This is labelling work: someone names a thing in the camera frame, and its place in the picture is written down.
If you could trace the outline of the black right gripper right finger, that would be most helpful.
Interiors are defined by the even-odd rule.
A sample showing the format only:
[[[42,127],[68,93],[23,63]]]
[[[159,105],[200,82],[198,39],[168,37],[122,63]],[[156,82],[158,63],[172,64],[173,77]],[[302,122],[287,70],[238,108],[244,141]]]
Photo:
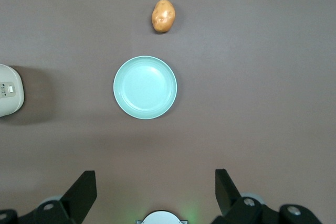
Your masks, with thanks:
[[[308,208],[295,205],[282,205],[278,211],[252,196],[242,196],[227,170],[215,170],[215,196],[221,215],[213,223],[320,223],[321,221]]]

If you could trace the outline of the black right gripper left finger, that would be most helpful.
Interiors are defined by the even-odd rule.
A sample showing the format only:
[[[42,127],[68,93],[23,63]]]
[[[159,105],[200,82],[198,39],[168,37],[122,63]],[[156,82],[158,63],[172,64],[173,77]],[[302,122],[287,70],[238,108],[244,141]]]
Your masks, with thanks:
[[[96,198],[96,173],[88,170],[62,196],[44,200],[23,216],[14,209],[2,209],[1,223],[82,223]]]

